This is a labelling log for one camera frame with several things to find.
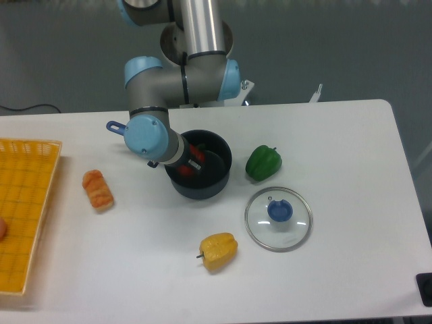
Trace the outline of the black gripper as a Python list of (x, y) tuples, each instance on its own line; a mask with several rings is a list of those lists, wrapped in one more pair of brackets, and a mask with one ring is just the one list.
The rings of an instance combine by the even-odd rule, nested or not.
[[(174, 169), (176, 171), (176, 167), (179, 166), (186, 159), (186, 155), (188, 154), (188, 146), (184, 147), (184, 151), (180, 158), (173, 163), (164, 163), (164, 166)], [(205, 166), (205, 154), (202, 151), (197, 151), (195, 153), (190, 154), (190, 158), (187, 162), (187, 166), (196, 174), (199, 174), (204, 166)]]

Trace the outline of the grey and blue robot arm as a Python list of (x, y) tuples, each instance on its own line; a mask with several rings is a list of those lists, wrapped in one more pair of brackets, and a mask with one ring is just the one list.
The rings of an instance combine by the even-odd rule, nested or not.
[(130, 120), (124, 141), (151, 166), (185, 165), (200, 172), (205, 160), (174, 131), (169, 109), (181, 105), (233, 99), (240, 93), (238, 63), (227, 58), (223, 21), (217, 1), (118, 1), (122, 16), (135, 26), (172, 22), (186, 49), (176, 67), (166, 69), (156, 57), (129, 60), (124, 88)]

